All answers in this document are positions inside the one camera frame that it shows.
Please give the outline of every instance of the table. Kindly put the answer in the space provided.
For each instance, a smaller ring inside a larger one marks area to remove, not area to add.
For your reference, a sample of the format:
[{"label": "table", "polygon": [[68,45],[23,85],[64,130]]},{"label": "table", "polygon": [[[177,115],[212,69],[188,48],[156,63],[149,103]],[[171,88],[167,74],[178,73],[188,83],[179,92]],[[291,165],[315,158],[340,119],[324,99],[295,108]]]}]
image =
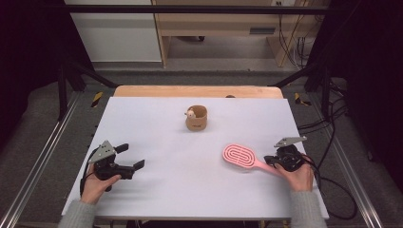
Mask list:
[{"label": "table", "polygon": [[[237,98],[223,98],[227,95]],[[282,137],[296,136],[288,101],[281,97],[278,88],[258,86],[118,87],[88,152],[103,140],[114,146],[129,143],[116,163],[131,165],[145,159],[145,167],[133,180],[121,180],[104,194],[96,215],[104,219],[289,218],[285,180],[261,170],[238,168],[221,155],[227,144],[239,143],[255,150],[261,160],[276,153],[273,145]],[[207,127],[201,132],[190,132],[184,124],[183,112],[194,104],[209,110]],[[301,142],[296,147],[304,151]],[[84,165],[64,213],[79,198]],[[317,188],[315,192],[322,215],[328,218]]]}]

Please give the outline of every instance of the desk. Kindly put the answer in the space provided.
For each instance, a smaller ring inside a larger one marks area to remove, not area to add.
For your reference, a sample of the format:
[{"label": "desk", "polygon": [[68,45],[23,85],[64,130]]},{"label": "desk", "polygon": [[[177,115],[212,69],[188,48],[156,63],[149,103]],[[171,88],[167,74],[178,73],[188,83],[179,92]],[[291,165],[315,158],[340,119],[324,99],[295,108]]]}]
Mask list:
[{"label": "desk", "polygon": [[[219,98],[206,98],[214,91]],[[228,93],[238,98],[222,98]],[[257,98],[248,98],[254,93]],[[268,98],[269,94],[276,99]],[[205,105],[209,111],[207,127],[200,132],[190,132],[184,124],[184,111],[195,104]],[[96,215],[104,219],[289,218],[285,180],[261,170],[238,168],[225,162],[221,154],[227,144],[239,143],[255,150],[262,160],[262,156],[276,153],[273,145],[279,139],[296,135],[288,101],[281,99],[277,88],[121,86],[107,104],[88,155],[104,140],[114,146],[129,143],[116,163],[131,165],[145,159],[145,167],[133,180],[121,180],[104,194]],[[301,142],[296,147],[304,151]],[[64,213],[69,203],[79,198],[84,166]],[[315,191],[322,215],[328,218]]]},{"label": "desk", "polygon": [[[288,1],[289,7],[328,6],[329,1]],[[152,5],[200,5],[200,6],[275,6],[274,0],[152,0]],[[316,37],[321,21],[314,15],[283,15],[283,44],[291,51],[293,38]],[[156,13],[160,51],[166,66],[170,37],[172,36],[264,36],[275,55],[279,67],[287,61],[287,53],[279,42],[279,19],[274,14],[198,14],[198,13]]]}]

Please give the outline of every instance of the white cabinet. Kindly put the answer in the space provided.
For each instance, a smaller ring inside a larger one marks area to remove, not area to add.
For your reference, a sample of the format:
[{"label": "white cabinet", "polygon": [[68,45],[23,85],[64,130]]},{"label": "white cabinet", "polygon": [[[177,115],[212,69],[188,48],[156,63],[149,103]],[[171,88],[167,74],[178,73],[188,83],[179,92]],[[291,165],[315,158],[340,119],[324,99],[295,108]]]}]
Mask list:
[{"label": "white cabinet", "polygon": [[[67,5],[151,5],[149,0],[65,0]],[[71,13],[92,62],[161,62],[151,13]]]}]

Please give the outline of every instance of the white table surface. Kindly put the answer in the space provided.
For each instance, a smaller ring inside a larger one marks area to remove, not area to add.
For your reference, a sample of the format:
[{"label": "white table surface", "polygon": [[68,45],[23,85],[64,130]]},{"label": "white table surface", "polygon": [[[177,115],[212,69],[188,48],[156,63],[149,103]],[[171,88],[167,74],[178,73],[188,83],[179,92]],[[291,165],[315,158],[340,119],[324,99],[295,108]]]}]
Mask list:
[{"label": "white table surface", "polygon": [[[207,127],[191,132],[184,112],[191,105],[208,110]],[[285,99],[110,98],[87,156],[103,141],[129,144],[119,165],[145,160],[133,180],[120,180],[104,193],[96,216],[105,219],[287,219],[289,186],[259,169],[245,170],[222,158],[227,144],[254,150],[258,160],[275,155],[274,144],[299,136]],[[296,143],[305,152],[302,143]],[[78,200],[85,162],[63,215]],[[328,218],[314,187],[322,216]]]}]

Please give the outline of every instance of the human hand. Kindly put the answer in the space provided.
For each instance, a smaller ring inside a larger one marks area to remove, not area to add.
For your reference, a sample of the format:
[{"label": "human hand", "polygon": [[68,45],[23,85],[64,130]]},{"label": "human hand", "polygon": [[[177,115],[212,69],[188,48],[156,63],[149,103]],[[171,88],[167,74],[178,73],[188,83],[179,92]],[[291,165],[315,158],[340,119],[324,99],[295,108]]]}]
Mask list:
[{"label": "human hand", "polygon": [[312,192],[314,183],[314,170],[311,165],[304,163],[298,170],[294,172],[288,172],[279,163],[275,163],[276,169],[282,176],[288,181],[291,189],[294,192]]},{"label": "human hand", "polygon": [[107,187],[121,178],[121,175],[115,175],[108,180],[99,180],[94,173],[94,164],[89,166],[87,175],[89,176],[86,177],[86,183],[80,201],[89,204],[97,204]]}]

